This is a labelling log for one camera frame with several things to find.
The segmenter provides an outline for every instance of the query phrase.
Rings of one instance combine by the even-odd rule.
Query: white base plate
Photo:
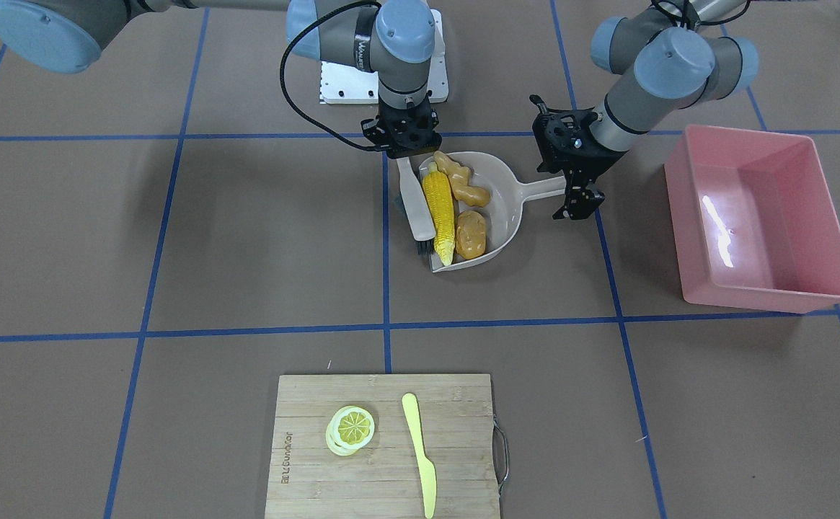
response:
[[[446,41],[442,36],[442,14],[433,9],[433,17],[436,19],[436,49],[429,68],[428,88],[432,91],[429,99],[430,102],[445,102],[448,99]],[[378,73],[322,61],[320,102],[325,105],[377,105]]]

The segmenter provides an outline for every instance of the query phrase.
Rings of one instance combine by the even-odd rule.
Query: wooden cutting board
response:
[[[436,465],[434,517],[499,519],[490,375],[284,375],[278,382],[267,519],[423,519],[420,472],[400,399],[420,403],[426,456]],[[344,405],[376,431],[353,456],[327,449]]]

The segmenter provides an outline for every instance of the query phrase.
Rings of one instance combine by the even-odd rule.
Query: pink box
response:
[[[840,229],[811,138],[690,125],[665,164],[683,297],[806,313],[840,302]]]

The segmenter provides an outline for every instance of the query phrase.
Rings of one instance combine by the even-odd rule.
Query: yellow corn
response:
[[[433,248],[442,260],[442,264],[452,264],[455,253],[455,207],[452,205],[452,187],[448,177],[441,171],[433,171],[423,178],[423,194],[426,204],[433,214],[433,224],[436,225],[436,240]]]

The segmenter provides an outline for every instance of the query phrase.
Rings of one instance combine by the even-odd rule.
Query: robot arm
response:
[[[288,41],[321,21],[291,49],[297,55],[377,72],[378,115],[363,121],[372,151],[392,158],[439,148],[427,97],[436,23],[423,0],[389,0],[340,11],[351,0],[0,0],[0,38],[54,72],[82,72],[134,17],[170,7],[288,11]]]
[[[743,91],[756,78],[759,55],[743,38],[704,38],[696,30],[717,25],[746,0],[659,0],[634,19],[613,17],[598,26],[593,62],[620,75],[602,103],[588,110],[559,111],[541,98],[532,129],[539,144],[539,171],[563,171],[565,204],[555,219],[582,220],[605,200],[593,183],[635,141],[673,110]],[[682,6],[687,4],[686,13]]]

